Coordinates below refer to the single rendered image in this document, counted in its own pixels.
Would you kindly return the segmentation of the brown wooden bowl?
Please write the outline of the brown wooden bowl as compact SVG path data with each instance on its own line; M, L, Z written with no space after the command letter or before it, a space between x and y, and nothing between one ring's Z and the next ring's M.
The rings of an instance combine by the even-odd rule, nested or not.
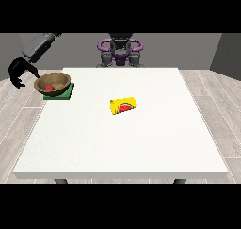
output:
M54 90L46 90L45 86L51 84ZM44 74L34 82L34 88L43 95L58 96L71 84L71 77L65 73Z

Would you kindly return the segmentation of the yellow cup with melon print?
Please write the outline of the yellow cup with melon print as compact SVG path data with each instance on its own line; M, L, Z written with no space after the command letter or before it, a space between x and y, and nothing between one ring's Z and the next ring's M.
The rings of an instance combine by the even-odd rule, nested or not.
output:
M137 106L134 97L114 99L110 101L110 110L113 115L134 109Z

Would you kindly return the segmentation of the green square pad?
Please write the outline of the green square pad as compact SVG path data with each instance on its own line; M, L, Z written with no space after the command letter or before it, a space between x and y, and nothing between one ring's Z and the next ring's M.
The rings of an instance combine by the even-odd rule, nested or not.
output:
M58 96L44 95L43 99L44 100L69 100L71 98L73 88L74 88L74 83L71 83L70 86L67 88L67 90L64 91L62 94Z

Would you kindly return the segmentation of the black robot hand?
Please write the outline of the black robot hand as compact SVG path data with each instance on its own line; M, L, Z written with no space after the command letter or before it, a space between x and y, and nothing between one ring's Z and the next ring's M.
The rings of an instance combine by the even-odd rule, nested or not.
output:
M31 72L37 78L40 77L37 68L22 57L15 58L8 67L10 81L17 89L24 87L20 77L25 71Z

